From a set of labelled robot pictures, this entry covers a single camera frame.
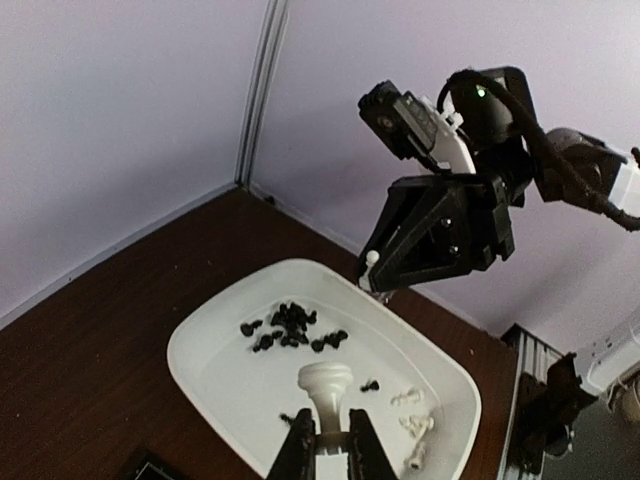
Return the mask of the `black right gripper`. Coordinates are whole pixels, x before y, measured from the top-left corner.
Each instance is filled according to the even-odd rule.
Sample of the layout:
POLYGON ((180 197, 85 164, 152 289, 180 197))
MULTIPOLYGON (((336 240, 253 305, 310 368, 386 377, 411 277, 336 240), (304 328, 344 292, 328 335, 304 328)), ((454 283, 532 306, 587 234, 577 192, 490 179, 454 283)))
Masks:
POLYGON ((515 249, 508 208, 508 190, 494 173, 394 181, 358 258, 357 285, 369 250, 379 254, 369 273, 375 291, 487 270, 515 249))

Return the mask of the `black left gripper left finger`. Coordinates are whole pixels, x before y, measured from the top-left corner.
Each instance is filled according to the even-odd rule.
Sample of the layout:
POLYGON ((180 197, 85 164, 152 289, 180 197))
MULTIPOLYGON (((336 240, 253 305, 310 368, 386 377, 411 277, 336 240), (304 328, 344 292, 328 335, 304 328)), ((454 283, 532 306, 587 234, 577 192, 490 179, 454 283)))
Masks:
POLYGON ((316 427, 312 411, 301 409, 274 460, 268 480, 313 480, 316 478, 316 427))

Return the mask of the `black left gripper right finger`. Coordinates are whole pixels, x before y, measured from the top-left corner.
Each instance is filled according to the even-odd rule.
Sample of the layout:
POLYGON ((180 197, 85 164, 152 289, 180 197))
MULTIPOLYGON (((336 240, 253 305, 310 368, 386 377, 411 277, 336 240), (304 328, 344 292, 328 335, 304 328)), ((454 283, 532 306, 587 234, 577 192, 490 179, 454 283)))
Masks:
POLYGON ((364 409, 349 411, 347 475, 350 480, 396 480, 393 467, 364 409))

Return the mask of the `white rook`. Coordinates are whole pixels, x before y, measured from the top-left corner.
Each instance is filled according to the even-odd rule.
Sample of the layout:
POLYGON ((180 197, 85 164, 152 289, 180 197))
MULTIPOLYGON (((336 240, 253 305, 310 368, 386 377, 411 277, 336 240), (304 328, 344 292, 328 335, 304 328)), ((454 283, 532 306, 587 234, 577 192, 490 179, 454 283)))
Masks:
POLYGON ((298 387, 313 403, 319 420, 316 451, 321 455, 342 454, 346 433, 341 424, 341 407, 346 390, 353 382, 352 370, 344 363, 317 362, 298 372, 298 387))

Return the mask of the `black pawn lone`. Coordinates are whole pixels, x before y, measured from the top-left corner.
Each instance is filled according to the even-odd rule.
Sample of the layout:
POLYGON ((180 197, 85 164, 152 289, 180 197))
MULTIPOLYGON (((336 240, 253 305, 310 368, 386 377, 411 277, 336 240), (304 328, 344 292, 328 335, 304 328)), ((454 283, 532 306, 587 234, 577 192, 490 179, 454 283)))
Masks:
POLYGON ((292 416, 290 416, 288 414, 285 414, 285 413, 280 413, 279 414, 279 418, 288 426, 291 426, 295 421, 294 417, 292 417, 292 416))

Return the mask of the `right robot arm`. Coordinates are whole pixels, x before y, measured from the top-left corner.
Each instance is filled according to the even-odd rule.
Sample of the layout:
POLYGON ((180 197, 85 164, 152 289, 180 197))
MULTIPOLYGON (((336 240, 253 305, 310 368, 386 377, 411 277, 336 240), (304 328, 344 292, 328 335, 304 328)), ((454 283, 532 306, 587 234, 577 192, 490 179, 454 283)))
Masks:
POLYGON ((373 295, 488 269, 515 249, 510 211, 535 186, 545 202, 639 228, 639 152, 576 129, 544 130, 524 72, 453 73, 436 99, 377 84, 361 119, 398 159, 421 166, 394 181, 357 267, 373 295))

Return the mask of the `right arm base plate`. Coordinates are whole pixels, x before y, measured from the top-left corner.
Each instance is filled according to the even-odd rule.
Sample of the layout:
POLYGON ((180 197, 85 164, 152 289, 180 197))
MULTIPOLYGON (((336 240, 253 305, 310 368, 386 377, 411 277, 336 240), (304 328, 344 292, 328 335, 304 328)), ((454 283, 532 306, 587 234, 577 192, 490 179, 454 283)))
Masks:
POLYGON ((521 462, 531 463, 548 445, 548 437, 560 427, 569 426, 579 413, 593 404, 597 395, 582 388, 576 373, 577 354, 570 352, 547 370, 545 382, 523 374, 516 423, 515 445, 521 462))

